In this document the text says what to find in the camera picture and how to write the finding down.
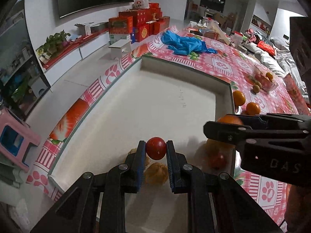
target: white plate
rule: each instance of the white plate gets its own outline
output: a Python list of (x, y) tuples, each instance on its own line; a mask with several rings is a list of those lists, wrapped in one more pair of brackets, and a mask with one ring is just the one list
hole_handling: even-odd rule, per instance
[[(188, 163), (217, 174), (203, 157), (203, 125), (234, 113), (233, 106), (230, 84), (184, 65), (142, 57), (86, 113), (49, 178), (66, 191), (84, 172), (108, 172), (139, 140), (155, 136), (173, 140)], [(235, 151), (225, 156), (224, 171), (232, 174)], [(161, 162), (166, 164), (166, 157)], [(187, 195), (172, 194), (169, 181), (160, 187), (143, 184), (138, 194), (126, 194), (129, 233), (186, 232), (186, 221)]]

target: metal bolt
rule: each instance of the metal bolt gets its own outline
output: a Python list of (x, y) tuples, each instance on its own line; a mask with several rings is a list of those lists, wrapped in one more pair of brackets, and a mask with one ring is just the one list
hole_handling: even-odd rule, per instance
[(127, 164), (121, 164), (119, 165), (119, 169), (120, 170), (126, 170), (128, 168), (128, 165)]
[(255, 139), (246, 139), (246, 143), (255, 144), (255, 143), (257, 143), (257, 141)]
[(92, 177), (92, 173), (91, 172), (85, 172), (85, 173), (83, 173), (82, 176), (83, 176), (84, 179), (89, 179), (89, 178)]
[(185, 164), (185, 165), (183, 165), (183, 169), (186, 170), (186, 171), (190, 171), (190, 170), (192, 170), (192, 165)]
[(219, 177), (222, 179), (222, 180), (227, 180), (229, 179), (229, 174), (226, 173), (226, 172), (222, 172)]

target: red tomato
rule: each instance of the red tomato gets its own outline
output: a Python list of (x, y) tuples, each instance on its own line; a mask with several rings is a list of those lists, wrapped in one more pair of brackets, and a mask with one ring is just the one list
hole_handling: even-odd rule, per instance
[(166, 154), (166, 143), (160, 137), (153, 137), (146, 143), (146, 153), (154, 160), (162, 159)]
[(207, 160), (209, 167), (215, 170), (223, 169), (227, 164), (225, 156), (220, 152), (209, 156)]

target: blue cloth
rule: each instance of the blue cloth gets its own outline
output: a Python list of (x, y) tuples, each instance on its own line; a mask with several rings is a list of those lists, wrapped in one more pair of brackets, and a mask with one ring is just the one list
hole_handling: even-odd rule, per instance
[(168, 49), (173, 50), (177, 55), (189, 55), (190, 52), (207, 52), (215, 53), (217, 51), (213, 48), (207, 48), (204, 41), (195, 37), (181, 37), (169, 30), (164, 32), (161, 41), (168, 45)]

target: floor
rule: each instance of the floor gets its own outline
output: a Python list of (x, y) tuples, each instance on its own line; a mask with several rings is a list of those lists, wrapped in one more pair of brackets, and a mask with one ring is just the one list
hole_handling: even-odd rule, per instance
[[(183, 22), (175, 19), (170, 21), (170, 26), (176, 25), (180, 30), (188, 24), (189, 21)], [(132, 44), (132, 49), (152, 41), (154, 37), (152, 35), (140, 43)], [(117, 60), (110, 60), (109, 54), (108, 45), (106, 45), (74, 65), (51, 87), (51, 90), (46, 93), (32, 111), (27, 123), (42, 138), (40, 146), (29, 153), (29, 157), (33, 161), (38, 157), (40, 148), (68, 109), (101, 74), (118, 62)], [(23, 179), (26, 180), (27, 176), (28, 174), (25, 174)], [(33, 185), (23, 184), (20, 189), (16, 189), (0, 182), (0, 189), (0, 201), (27, 208), (22, 216), (28, 218), (29, 229), (32, 229), (53, 205), (53, 201), (42, 190)]]

